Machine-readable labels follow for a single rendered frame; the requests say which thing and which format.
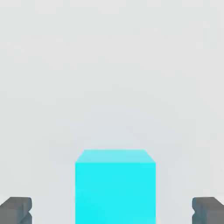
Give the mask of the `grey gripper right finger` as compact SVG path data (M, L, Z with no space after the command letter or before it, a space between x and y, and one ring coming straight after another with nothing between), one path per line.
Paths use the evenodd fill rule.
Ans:
M192 199L192 224L224 224L224 205L214 197Z

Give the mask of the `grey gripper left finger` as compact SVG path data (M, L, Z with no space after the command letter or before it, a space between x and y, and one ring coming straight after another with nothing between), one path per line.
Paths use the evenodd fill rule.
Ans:
M0 205L0 224L32 224L32 199L10 197Z

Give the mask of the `small cyan cube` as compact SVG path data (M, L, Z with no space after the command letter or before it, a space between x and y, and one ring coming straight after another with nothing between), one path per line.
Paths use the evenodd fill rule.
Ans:
M75 224L156 224L156 163L145 150L84 150Z

